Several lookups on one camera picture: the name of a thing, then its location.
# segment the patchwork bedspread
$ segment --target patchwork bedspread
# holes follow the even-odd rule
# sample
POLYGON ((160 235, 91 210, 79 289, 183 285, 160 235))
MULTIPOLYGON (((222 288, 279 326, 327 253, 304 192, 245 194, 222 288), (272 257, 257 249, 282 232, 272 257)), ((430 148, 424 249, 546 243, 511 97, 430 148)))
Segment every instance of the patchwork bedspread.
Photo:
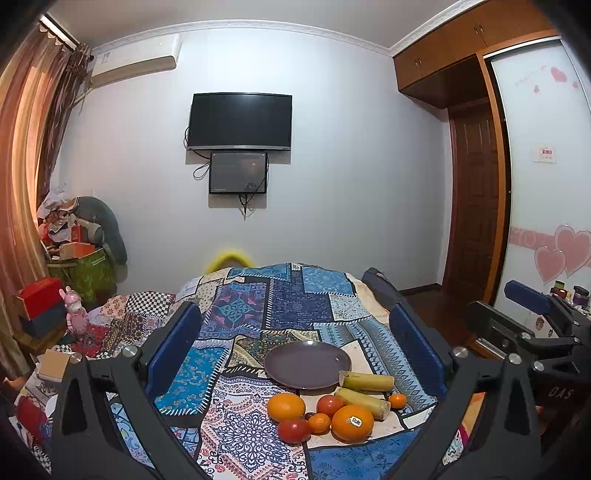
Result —
MULTIPOLYGON (((262 268, 227 268, 194 278, 176 296, 141 292, 114 297, 91 323, 83 345, 61 347, 106 358, 125 345, 141 345, 184 301, 199 305, 203 327, 169 391, 155 405, 187 453, 213 479, 379 479, 413 441, 437 404, 419 383, 388 328, 388 312, 349 274, 287 263, 262 268), (405 409, 376 422, 362 445, 345 445, 330 433, 301 446, 286 445, 267 416, 267 400, 290 391, 265 375, 265 355, 295 340, 320 340, 346 351, 352 370, 395 377, 405 409)), ((332 391, 299 394, 314 411, 332 391)), ((43 406, 56 392, 36 375, 21 394, 43 406)), ((111 409, 130 454, 152 466, 116 395, 111 409)), ((443 463, 459 457, 458 431, 443 463)), ((50 470, 47 448, 28 439, 50 470)))

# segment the purple plate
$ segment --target purple plate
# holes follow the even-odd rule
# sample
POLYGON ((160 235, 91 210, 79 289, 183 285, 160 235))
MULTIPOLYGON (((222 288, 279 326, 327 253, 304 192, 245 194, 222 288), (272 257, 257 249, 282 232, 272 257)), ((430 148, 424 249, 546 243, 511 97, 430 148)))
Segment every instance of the purple plate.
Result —
POLYGON ((276 346, 265 357, 265 371, 270 378, 301 390, 335 385, 341 370, 351 370, 349 355, 334 345, 314 340, 276 346))

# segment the pile of clothes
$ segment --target pile of clothes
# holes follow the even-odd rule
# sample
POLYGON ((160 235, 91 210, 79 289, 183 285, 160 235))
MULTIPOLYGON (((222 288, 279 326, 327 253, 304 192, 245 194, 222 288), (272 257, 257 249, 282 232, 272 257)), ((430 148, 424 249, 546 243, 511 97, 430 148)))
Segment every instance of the pile of clothes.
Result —
POLYGON ((102 247, 115 265, 127 263, 127 251, 111 209, 95 197, 66 199, 49 194, 37 210, 48 260, 67 260, 102 247))

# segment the brown curtain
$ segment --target brown curtain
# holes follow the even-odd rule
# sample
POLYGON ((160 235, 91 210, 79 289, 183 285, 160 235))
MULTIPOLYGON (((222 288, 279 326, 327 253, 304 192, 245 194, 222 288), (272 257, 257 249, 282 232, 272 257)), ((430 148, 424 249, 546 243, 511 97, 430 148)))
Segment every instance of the brown curtain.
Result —
POLYGON ((53 101, 49 109, 43 144, 41 145, 41 158, 39 163, 39 175, 37 182, 37 207, 49 193, 51 173, 56 166, 57 154, 60 151, 61 141, 76 93, 84 81, 90 57, 90 47, 85 44, 78 46, 70 56, 66 70, 62 74, 53 101))
POLYGON ((37 172, 50 107, 71 53, 42 25, 0 76, 0 362, 12 378, 28 367, 12 333, 12 295, 47 275, 37 233, 37 172))

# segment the sugarcane piece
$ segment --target sugarcane piece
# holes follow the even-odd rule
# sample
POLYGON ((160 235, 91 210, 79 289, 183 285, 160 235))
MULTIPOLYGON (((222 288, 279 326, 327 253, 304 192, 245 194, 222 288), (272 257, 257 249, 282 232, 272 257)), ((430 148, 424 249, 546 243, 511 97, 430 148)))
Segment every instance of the sugarcane piece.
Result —
POLYGON ((391 375, 361 374, 358 372, 339 372, 339 385, 351 390, 387 392, 394 389, 394 377, 391 375))
POLYGON ((376 420, 385 420, 390 413, 390 403, 379 398, 348 388, 337 387, 335 397, 339 397, 346 405, 357 405, 367 408, 376 420))

